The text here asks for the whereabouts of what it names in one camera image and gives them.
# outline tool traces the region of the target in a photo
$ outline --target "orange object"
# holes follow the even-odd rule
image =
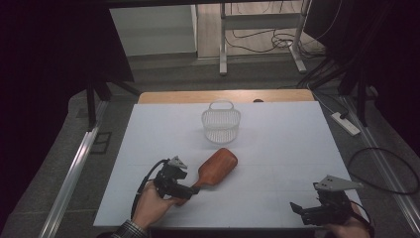
[[[238,164],[237,157],[228,149],[219,149],[198,169],[198,181],[193,187],[202,185],[216,185],[220,183]],[[177,203],[183,205],[184,199]]]

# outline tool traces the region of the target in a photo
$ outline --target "wooden edge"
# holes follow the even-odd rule
[[[138,103],[210,103],[216,99],[232,102],[254,102],[256,99],[265,102],[314,101],[308,89],[265,89],[144,92]]]

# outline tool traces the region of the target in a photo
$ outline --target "plastic basket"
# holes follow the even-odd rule
[[[229,103],[229,109],[214,109],[214,103]],[[201,115],[201,121],[207,139],[216,144],[226,144],[238,135],[241,113],[234,108],[234,104],[226,99],[215,100],[209,105],[209,109]]]

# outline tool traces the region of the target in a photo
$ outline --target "sleeve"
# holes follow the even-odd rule
[[[133,221],[127,220],[118,230],[112,234],[111,238],[148,238],[147,231],[136,225]]]

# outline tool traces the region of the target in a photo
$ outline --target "gray floor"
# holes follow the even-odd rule
[[[230,58],[227,76],[218,74],[216,60],[171,60],[150,59],[140,63],[132,59],[131,66],[136,82],[131,83],[142,91],[164,90],[214,90],[214,89],[265,89],[295,85],[302,78],[289,55],[259,58]],[[306,60],[308,68],[314,68],[320,59]],[[321,88],[327,93],[336,93],[339,81],[333,81]],[[138,98],[110,85],[113,97],[109,103],[105,119],[100,128],[99,140],[109,137],[109,147],[95,145],[88,157],[80,180],[68,205],[56,237],[95,237],[113,228],[92,227],[93,220],[115,159],[124,137],[125,128],[132,107]],[[333,110],[343,110],[334,101],[321,96]],[[50,212],[60,185],[76,154],[87,128],[85,93],[74,95],[69,101],[68,115],[46,160],[22,196],[1,237],[37,237]],[[336,124],[325,110],[337,146],[345,163],[351,155],[365,147],[360,136],[352,137]],[[378,144],[405,158],[419,171],[419,158],[404,143],[397,133],[386,123],[375,109],[373,101],[367,103],[367,123]],[[400,163],[390,159],[400,179],[407,186],[414,185],[412,177]],[[355,163],[352,171],[379,184],[384,184],[369,154]],[[377,191],[369,186],[359,191],[362,203],[374,220],[376,237],[411,237],[410,228],[400,211],[394,196]],[[420,205],[419,194],[412,196]]]

